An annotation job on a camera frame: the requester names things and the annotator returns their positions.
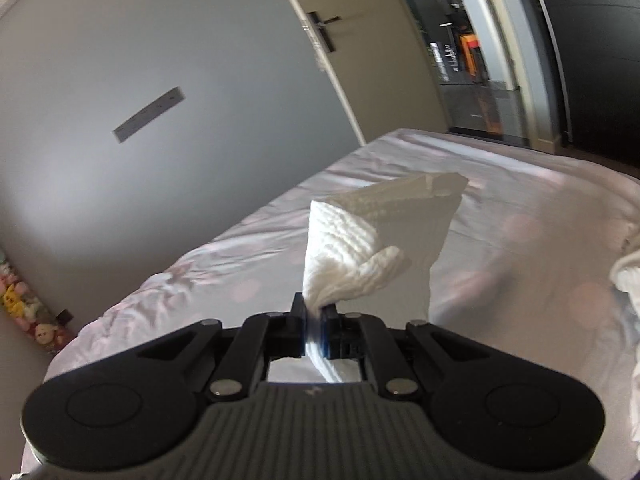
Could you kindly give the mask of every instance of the white cloth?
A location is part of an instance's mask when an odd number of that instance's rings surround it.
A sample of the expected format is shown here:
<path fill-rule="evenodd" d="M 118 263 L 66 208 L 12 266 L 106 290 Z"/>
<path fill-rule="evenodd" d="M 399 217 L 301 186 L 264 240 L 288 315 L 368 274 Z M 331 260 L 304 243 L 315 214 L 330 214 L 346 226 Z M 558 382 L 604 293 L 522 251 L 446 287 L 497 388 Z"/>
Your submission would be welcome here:
<path fill-rule="evenodd" d="M 616 288 L 629 294 L 640 317 L 640 234 L 628 240 L 625 255 L 611 267 L 609 278 Z M 631 438 L 640 443 L 640 344 L 636 347 L 636 367 L 631 375 Z M 640 460 L 640 446 L 636 449 Z"/>
<path fill-rule="evenodd" d="M 406 303 L 422 314 L 417 317 L 427 317 L 429 270 L 466 183 L 458 174 L 415 173 L 312 201 L 302 281 L 306 355 L 325 380 L 354 381 L 358 375 L 354 368 L 337 368 L 322 357 L 323 307 L 367 296 L 358 312 L 378 314 L 381 308 L 388 311 L 390 305 Z M 405 272 L 409 266 L 413 272 Z M 403 272 L 399 286 L 386 290 L 382 298 L 370 296 Z"/>

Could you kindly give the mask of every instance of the door handle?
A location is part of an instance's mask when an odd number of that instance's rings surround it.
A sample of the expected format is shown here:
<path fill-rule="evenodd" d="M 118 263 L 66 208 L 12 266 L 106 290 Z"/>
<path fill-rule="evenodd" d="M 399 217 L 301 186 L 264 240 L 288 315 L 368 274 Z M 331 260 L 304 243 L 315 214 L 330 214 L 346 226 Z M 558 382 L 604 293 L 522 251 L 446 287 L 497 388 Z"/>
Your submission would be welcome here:
<path fill-rule="evenodd" d="M 315 10 L 308 12 L 306 15 L 311 20 L 311 23 L 313 23 L 314 27 L 316 28 L 316 31 L 322 38 L 322 41 L 324 41 L 324 46 L 327 52 L 329 53 L 335 52 L 334 42 L 331 40 L 331 37 L 329 37 L 329 33 L 326 30 L 326 26 L 329 25 L 330 23 L 339 22 L 342 18 L 340 16 L 334 16 L 332 18 L 329 18 L 328 20 L 321 20 L 320 16 L 318 16 L 318 13 Z"/>

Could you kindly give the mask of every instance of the white bedsheet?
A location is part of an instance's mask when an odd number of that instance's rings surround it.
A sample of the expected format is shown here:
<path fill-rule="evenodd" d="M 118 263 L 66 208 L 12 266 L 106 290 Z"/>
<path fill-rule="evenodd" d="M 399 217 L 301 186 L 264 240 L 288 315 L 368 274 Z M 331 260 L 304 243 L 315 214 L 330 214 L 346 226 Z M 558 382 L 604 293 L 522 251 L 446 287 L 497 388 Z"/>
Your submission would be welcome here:
<path fill-rule="evenodd" d="M 629 421 L 640 336 L 608 272 L 640 225 L 640 185 L 590 162 L 480 140 L 400 130 L 351 153 L 146 280 L 84 327 L 47 377 L 203 318 L 238 326 L 288 310 L 302 286 L 310 200 L 412 171 L 469 179 L 431 271 L 430 320 L 588 384 L 607 412 L 592 463 L 609 479 L 631 478 L 640 469 Z M 321 380 L 305 362 L 276 373 L 292 370 Z M 33 464 L 27 452 L 23 470 Z"/>

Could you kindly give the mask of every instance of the white wall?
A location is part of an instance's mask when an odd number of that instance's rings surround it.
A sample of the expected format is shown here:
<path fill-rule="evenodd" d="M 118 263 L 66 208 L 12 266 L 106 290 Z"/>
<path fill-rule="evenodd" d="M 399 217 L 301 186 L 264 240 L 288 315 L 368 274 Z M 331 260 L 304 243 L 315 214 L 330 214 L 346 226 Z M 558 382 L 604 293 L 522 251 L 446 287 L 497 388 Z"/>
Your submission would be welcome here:
<path fill-rule="evenodd" d="M 0 478 L 20 471 L 24 439 L 20 412 L 27 395 L 40 384 L 49 356 L 0 312 Z"/>
<path fill-rule="evenodd" d="M 0 245 L 76 326 L 357 147 L 287 0 L 19 0 L 0 117 Z"/>

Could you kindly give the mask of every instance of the orange object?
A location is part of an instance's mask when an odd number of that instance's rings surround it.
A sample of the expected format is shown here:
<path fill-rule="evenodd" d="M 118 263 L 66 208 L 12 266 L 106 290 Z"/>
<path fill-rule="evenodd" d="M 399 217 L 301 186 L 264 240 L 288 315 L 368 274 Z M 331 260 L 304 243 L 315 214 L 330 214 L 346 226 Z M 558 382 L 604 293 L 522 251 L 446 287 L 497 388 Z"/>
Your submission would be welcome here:
<path fill-rule="evenodd" d="M 464 34 L 460 36 L 460 45 L 462 46 L 462 53 L 465 55 L 466 68 L 472 76 L 476 76 L 478 73 L 478 67 L 474 61 L 474 57 L 471 55 L 472 48 L 480 48 L 480 43 L 475 34 Z"/>
<path fill-rule="evenodd" d="M 478 102 L 482 110 L 482 118 L 484 119 L 486 130 L 490 134 L 501 135 L 502 124 L 500 124 L 500 117 L 496 116 L 497 110 L 495 109 L 495 103 L 491 104 L 487 102 L 482 95 L 478 96 Z"/>

